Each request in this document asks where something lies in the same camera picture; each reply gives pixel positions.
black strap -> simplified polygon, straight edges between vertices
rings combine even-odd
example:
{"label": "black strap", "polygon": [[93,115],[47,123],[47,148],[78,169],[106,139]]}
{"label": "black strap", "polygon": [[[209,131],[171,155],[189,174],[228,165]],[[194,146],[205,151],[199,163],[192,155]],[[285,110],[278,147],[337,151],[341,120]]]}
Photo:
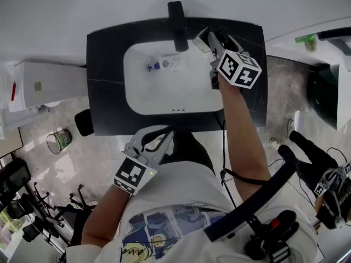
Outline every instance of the black strap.
{"label": "black strap", "polygon": [[243,181],[243,182],[246,182],[246,183],[249,183],[249,184],[255,184],[255,185],[265,185],[268,180],[259,180],[259,179],[251,179],[251,178],[243,178],[242,176],[240,176],[239,174],[229,170],[229,169],[226,169],[224,168],[225,172],[230,174],[231,176]]}

white t-shirt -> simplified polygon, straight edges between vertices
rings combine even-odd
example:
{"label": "white t-shirt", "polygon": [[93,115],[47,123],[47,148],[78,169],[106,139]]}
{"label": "white t-shirt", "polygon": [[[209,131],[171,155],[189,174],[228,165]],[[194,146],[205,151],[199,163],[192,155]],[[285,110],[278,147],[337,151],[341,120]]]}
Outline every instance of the white t-shirt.
{"label": "white t-shirt", "polygon": [[[248,225],[233,238],[213,243],[203,231],[232,209],[220,182],[208,168],[191,162],[166,164],[129,200],[118,237],[102,249],[94,245],[69,247],[67,261],[253,262],[244,252],[254,234]],[[287,241],[290,262],[313,262],[317,251],[315,230],[287,199],[275,196],[257,218],[268,223],[286,209],[294,210],[299,222],[298,231]]]}

tiled floor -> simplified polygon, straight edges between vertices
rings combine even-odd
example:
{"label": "tiled floor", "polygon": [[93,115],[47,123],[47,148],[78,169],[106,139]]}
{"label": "tiled floor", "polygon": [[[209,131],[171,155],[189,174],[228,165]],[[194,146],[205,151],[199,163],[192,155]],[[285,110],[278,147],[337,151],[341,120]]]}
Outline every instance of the tiled floor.
{"label": "tiled floor", "polygon": [[[313,140],[324,150],[333,146],[342,150],[347,157],[351,156],[351,130],[345,129],[338,133],[309,109],[304,95],[307,75],[308,67],[305,65],[268,58],[267,125],[259,128],[258,134],[269,164],[279,158],[277,152],[269,147],[272,136],[286,142],[297,157],[308,161],[303,152],[285,138],[286,122],[294,117],[297,110],[301,111],[302,121],[299,131],[308,139]],[[53,114],[46,115],[40,122],[28,124],[20,129],[25,147],[16,154],[28,163],[32,181],[38,182],[38,188],[43,192],[50,192],[52,204],[68,203],[69,193],[76,192],[79,184],[84,184],[82,192],[88,201],[98,201],[112,183],[116,153],[121,151],[131,138],[131,136],[80,136],[74,116],[88,107],[88,98],[62,102],[53,108]],[[46,136],[60,128],[67,128],[72,132],[73,142],[62,153],[54,155],[47,147]],[[221,132],[195,133],[195,136],[209,152],[219,176],[223,162]],[[331,154],[340,163],[343,162],[339,153]],[[270,167],[272,174],[279,169],[279,166],[280,162],[277,162]],[[290,182],[304,194],[296,176]],[[287,184],[284,193],[314,222],[314,209],[292,185]],[[239,202],[240,197],[235,193],[234,183],[229,182],[229,187],[235,195],[235,200]]]}

black countertop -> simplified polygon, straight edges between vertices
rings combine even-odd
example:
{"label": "black countertop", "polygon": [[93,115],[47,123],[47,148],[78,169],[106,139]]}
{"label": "black countertop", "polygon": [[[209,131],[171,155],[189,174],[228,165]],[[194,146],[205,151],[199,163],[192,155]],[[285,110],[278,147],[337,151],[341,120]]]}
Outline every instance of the black countertop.
{"label": "black countertop", "polygon": [[[226,27],[243,49],[256,59],[262,73],[252,89],[243,89],[242,94],[254,124],[264,126],[267,115],[267,61],[262,28],[246,22],[208,18],[186,18],[186,23],[188,39],[194,39],[207,26]],[[134,135],[139,129],[156,124],[172,125],[190,132],[220,130],[223,110],[140,115],[129,107],[124,90],[125,52],[135,44],[169,40],[173,37],[167,18],[117,25],[88,35],[88,94],[95,135]]]}

graphic print on shirt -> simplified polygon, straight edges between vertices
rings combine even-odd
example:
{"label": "graphic print on shirt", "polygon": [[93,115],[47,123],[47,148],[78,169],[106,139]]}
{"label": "graphic print on shirt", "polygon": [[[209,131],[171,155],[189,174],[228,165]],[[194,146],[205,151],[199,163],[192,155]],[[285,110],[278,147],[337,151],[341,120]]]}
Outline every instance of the graphic print on shirt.
{"label": "graphic print on shirt", "polygon": [[203,229],[225,215],[208,208],[176,205],[138,214],[130,219],[130,232],[122,241],[118,262],[157,260],[188,233]]}

